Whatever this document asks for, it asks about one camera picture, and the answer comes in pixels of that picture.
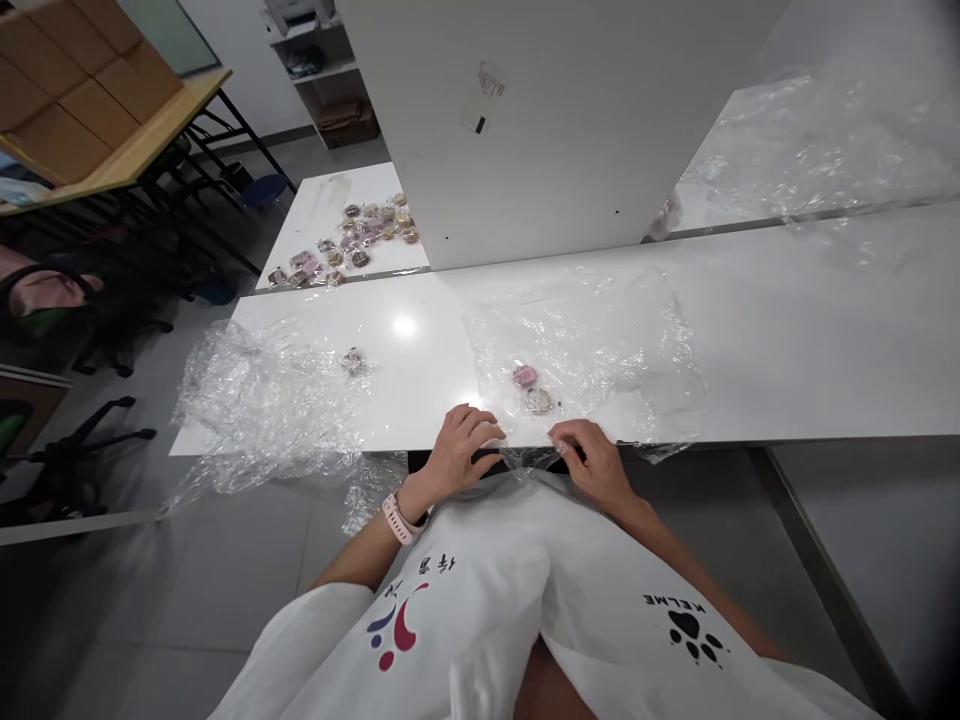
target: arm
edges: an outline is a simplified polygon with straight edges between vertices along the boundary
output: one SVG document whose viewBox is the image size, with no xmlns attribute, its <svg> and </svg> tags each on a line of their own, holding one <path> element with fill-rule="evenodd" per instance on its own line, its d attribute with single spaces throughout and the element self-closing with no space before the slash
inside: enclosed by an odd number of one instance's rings
<svg viewBox="0 0 960 720">
<path fill-rule="evenodd" d="M 504 438 L 496 422 L 491 413 L 469 405 L 457 405 L 446 414 L 427 464 L 407 477 L 397 492 L 397 505 L 407 522 L 419 524 L 430 507 L 473 487 L 500 461 L 499 455 L 489 454 L 476 464 L 470 462 L 481 445 L 494 438 Z M 383 511 L 379 511 L 350 539 L 310 589 L 330 583 L 350 583 L 366 585 L 376 592 L 400 547 Z"/>
<path fill-rule="evenodd" d="M 559 423 L 550 431 L 570 477 L 624 532 L 673 568 L 703 595 L 761 657 L 786 660 L 746 611 L 717 585 L 693 554 L 667 529 L 646 500 L 634 495 L 616 445 L 588 420 Z M 572 447 L 583 448 L 586 461 Z"/>
</svg>

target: wooden table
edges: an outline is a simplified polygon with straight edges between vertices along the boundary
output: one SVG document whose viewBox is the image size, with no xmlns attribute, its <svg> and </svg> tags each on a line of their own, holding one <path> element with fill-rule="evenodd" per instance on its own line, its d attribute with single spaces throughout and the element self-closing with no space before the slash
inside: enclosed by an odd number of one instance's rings
<svg viewBox="0 0 960 720">
<path fill-rule="evenodd" d="M 0 217 L 19 215 L 136 184 L 143 171 L 206 107 L 232 74 L 233 71 L 228 68 L 216 68 L 184 80 L 183 89 L 86 178 L 73 185 L 54 189 L 45 200 L 34 205 L 18 207 L 2 203 Z"/>
</svg>

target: blue stool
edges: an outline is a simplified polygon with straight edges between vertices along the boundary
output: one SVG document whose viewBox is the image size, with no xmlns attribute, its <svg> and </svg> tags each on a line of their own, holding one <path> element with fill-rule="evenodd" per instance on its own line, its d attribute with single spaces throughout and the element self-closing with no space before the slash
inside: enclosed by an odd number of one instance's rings
<svg viewBox="0 0 960 720">
<path fill-rule="evenodd" d="M 250 183 L 240 199 L 247 207 L 264 208 L 279 199 L 286 189 L 287 179 L 283 175 L 264 175 Z"/>
</svg>

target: white table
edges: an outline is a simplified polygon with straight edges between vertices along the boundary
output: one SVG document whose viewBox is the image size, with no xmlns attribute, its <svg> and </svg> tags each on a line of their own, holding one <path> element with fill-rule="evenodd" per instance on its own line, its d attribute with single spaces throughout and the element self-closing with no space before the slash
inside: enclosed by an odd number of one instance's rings
<svg viewBox="0 0 960 720">
<path fill-rule="evenodd" d="M 909 244 L 896 273 L 841 269 L 815 229 L 800 241 L 769 228 L 348 284 L 312 300 L 249 297 L 234 319 L 260 328 L 309 305 L 304 331 L 321 347 L 358 346 L 380 363 L 358 417 L 364 449 L 422 449 L 450 407 L 477 397 L 465 308 L 578 265 L 623 275 L 649 264 L 693 331 L 707 384 L 701 440 L 960 434 L 958 224 L 960 203 L 851 219 L 847 242 Z M 629 439 L 616 417 L 597 417 Z M 208 442 L 182 429 L 171 454 Z"/>
<path fill-rule="evenodd" d="M 772 205 L 763 194 L 770 194 L 781 183 L 799 185 L 799 195 L 789 200 L 788 207 L 802 208 L 814 193 L 824 193 L 811 210 L 827 212 L 856 207 L 883 209 L 891 203 L 904 205 L 927 198 L 942 200 L 956 197 L 960 180 L 951 171 L 946 158 L 940 157 L 923 140 L 928 126 L 920 121 L 887 117 L 875 112 L 872 98 L 861 88 L 860 105 L 851 103 L 845 92 L 853 92 L 849 80 L 813 80 L 784 94 L 789 82 L 743 88 L 734 92 L 704 138 L 687 173 L 712 167 L 711 158 L 720 157 L 730 165 L 723 167 L 712 180 L 681 179 L 674 192 L 680 199 L 683 214 L 675 232 L 685 237 L 701 231 L 740 223 L 774 221 Z M 777 110 L 765 109 L 775 105 Z M 859 142 L 847 133 L 860 135 Z M 800 148 L 810 149 L 817 157 L 818 147 L 841 151 L 846 186 L 839 179 L 814 178 L 798 170 L 794 156 Z M 899 158 L 889 162 L 883 171 L 884 182 L 875 182 L 880 155 Z M 854 183 L 852 177 L 865 174 L 866 182 Z M 748 190 L 756 188 L 757 192 Z"/>
<path fill-rule="evenodd" d="M 305 179 L 300 183 L 297 196 L 283 221 L 256 289 L 270 287 L 267 276 L 278 266 L 289 274 L 290 258 L 303 250 L 310 250 L 322 262 L 317 241 L 338 234 L 337 225 L 343 220 L 343 209 L 347 205 L 381 205 L 398 192 L 401 192 L 400 178 L 393 169 L 393 163 Z M 370 263 L 363 270 L 348 267 L 349 261 L 340 269 L 352 277 L 409 270 L 430 264 L 423 245 L 407 245 L 399 238 L 377 243 L 368 252 Z"/>
</svg>

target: paw print logo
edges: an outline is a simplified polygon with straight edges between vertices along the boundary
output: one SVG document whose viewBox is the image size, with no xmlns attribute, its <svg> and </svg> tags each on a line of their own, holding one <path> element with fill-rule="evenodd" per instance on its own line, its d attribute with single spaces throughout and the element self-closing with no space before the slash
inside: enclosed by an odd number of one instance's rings
<svg viewBox="0 0 960 720">
<path fill-rule="evenodd" d="M 703 639 L 705 642 L 700 643 L 700 646 L 697 647 L 695 642 L 700 636 L 700 623 L 697 622 L 697 619 L 690 613 L 678 613 L 671 610 L 667 613 L 670 616 L 670 619 L 673 621 L 673 624 L 677 626 L 680 630 L 683 631 L 683 635 L 680 634 L 676 628 L 670 629 L 670 639 L 673 641 L 674 645 L 677 645 L 681 642 L 686 642 L 687 651 L 693 657 L 694 662 L 697 665 L 700 664 L 700 653 L 702 652 L 705 657 L 710 658 L 713 662 L 717 663 L 717 667 L 721 670 L 723 665 L 717 661 L 717 650 L 725 650 L 726 648 L 720 644 L 720 641 L 717 640 L 710 633 L 704 633 Z"/>
</svg>

